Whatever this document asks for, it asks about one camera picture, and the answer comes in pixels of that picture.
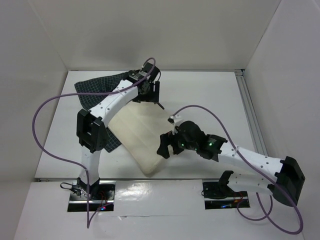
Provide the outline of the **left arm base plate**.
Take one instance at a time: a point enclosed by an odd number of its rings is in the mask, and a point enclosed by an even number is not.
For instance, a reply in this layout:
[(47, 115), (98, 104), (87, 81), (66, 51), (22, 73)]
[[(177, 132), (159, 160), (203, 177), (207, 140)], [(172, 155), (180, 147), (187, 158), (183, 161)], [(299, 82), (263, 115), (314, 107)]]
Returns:
[[(70, 191), (67, 212), (86, 212), (87, 194), (74, 181), (67, 183)], [(101, 180), (93, 196), (89, 197), (89, 211), (113, 212), (115, 200), (116, 183), (114, 181)]]

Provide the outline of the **dark checked pillowcase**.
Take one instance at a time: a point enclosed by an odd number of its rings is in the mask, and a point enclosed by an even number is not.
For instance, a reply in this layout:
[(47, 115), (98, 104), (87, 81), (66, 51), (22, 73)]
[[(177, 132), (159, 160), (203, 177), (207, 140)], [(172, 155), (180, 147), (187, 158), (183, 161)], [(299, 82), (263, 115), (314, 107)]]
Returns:
[[(96, 77), (85, 81), (79, 81), (74, 84), (74, 88), (77, 93), (104, 93), (104, 92), (113, 92), (114, 89), (120, 83), (120, 80), (123, 80), (129, 72), (122, 72), (115, 75)], [(102, 95), (80, 95), (79, 97), (80, 104), (83, 109), (89, 110), (92, 107), (99, 104), (106, 97)], [(108, 133), (108, 143), (104, 149), (111, 153), (116, 148), (118, 148), (122, 143), (117, 139), (117, 137), (110, 131), (109, 128), (106, 128)]]

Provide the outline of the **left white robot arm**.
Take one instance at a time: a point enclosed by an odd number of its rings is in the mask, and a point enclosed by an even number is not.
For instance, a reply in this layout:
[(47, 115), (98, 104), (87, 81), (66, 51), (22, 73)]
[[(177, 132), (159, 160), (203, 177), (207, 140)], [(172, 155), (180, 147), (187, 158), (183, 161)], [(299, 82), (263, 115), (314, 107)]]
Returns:
[(77, 113), (76, 136), (81, 146), (81, 165), (77, 178), (81, 194), (88, 200), (99, 193), (101, 151), (109, 142), (107, 127), (129, 102), (158, 103), (161, 74), (154, 64), (145, 62), (141, 69), (78, 82), (82, 109)]

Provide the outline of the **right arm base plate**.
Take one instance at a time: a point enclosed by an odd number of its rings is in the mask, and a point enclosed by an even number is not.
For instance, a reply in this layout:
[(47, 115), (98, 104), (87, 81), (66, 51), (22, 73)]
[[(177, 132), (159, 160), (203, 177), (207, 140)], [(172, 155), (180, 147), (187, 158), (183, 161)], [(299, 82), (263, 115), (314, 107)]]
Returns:
[(204, 180), (201, 195), (206, 210), (249, 208), (250, 202), (246, 191), (235, 192), (229, 187), (220, 186), (217, 180)]

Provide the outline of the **aluminium rail at right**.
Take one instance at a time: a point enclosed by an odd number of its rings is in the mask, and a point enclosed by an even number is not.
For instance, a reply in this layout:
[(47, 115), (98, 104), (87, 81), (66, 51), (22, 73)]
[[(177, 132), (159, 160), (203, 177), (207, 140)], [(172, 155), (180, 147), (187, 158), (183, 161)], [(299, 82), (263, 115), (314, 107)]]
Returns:
[(240, 147), (239, 153), (245, 158), (245, 162), (249, 164), (249, 169), (251, 171), (256, 174), (262, 174), (263, 176), (267, 176), (268, 178), (274, 180), (274, 174), (275, 170), (277, 170), (277, 165), (273, 165), (272, 158), (268, 156), (251, 96), (245, 82), (244, 72), (240, 69), (237, 69), (234, 72), (234, 76), (244, 109), (244, 114), (250, 133), (250, 139), (253, 145), (253, 151), (247, 150), (244, 147)]

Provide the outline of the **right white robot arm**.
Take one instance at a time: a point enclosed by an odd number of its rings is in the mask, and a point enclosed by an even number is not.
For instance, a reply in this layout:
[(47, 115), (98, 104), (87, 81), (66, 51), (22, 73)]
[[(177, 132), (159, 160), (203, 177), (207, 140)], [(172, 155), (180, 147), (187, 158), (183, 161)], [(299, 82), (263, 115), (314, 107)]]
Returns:
[(165, 159), (185, 150), (194, 151), (206, 160), (249, 171), (250, 174), (225, 170), (218, 180), (223, 196), (233, 192), (256, 192), (272, 196), (292, 207), (299, 201), (306, 180), (296, 159), (269, 157), (239, 147), (224, 137), (206, 134), (192, 121), (183, 121), (160, 135), (157, 154)]

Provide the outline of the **cream pillow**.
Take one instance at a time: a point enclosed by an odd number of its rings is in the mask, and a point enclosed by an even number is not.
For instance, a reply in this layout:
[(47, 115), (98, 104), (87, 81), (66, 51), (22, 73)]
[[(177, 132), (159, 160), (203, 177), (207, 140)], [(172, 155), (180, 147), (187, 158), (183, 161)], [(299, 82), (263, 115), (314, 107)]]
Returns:
[(171, 131), (170, 113), (150, 102), (129, 102), (109, 122), (108, 128), (129, 151), (146, 176), (165, 160), (157, 154), (160, 135)]

